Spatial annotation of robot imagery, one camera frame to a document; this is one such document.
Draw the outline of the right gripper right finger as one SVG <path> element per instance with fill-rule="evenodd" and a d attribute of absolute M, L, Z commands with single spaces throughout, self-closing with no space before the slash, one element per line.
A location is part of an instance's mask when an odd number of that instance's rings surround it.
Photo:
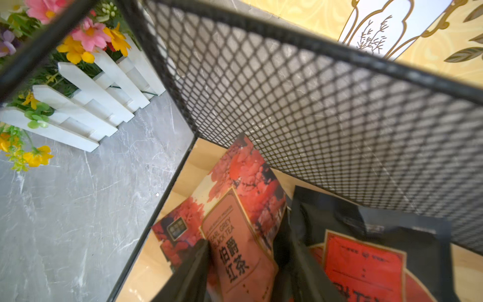
<path fill-rule="evenodd" d="M 289 272 L 294 301 L 344 301 L 308 248 L 294 232 L 292 212 L 288 212 Z"/>

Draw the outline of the black wire two-tier shelf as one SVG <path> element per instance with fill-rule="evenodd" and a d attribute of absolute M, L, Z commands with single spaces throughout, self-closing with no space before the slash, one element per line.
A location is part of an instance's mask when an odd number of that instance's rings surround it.
<path fill-rule="evenodd" d="M 96 2 L 57 1 L 45 25 L 13 26 L 1 93 Z M 247 8 L 114 2 L 165 91 L 92 152 L 32 134 L 54 153 L 47 166 L 1 161 L 2 301 L 150 301 L 175 270 L 153 226 L 240 134 L 288 196 L 278 273 L 301 186 L 448 221 L 458 301 L 482 300 L 481 89 L 386 59 L 390 42 L 347 47 Z"/>

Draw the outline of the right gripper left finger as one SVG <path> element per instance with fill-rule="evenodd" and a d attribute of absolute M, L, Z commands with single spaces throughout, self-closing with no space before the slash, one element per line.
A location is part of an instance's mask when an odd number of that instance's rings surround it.
<path fill-rule="evenodd" d="M 191 248 L 187 258 L 151 299 L 156 301 L 209 301 L 207 278 L 210 266 L 210 246 L 202 239 Z"/>

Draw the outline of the black red tea bag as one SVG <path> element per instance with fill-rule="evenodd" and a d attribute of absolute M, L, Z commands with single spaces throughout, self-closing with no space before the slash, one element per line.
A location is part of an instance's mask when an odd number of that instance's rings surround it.
<path fill-rule="evenodd" d="M 277 237 L 273 301 L 293 301 L 289 230 L 347 301 L 458 300 L 448 221 L 358 206 L 298 186 Z"/>

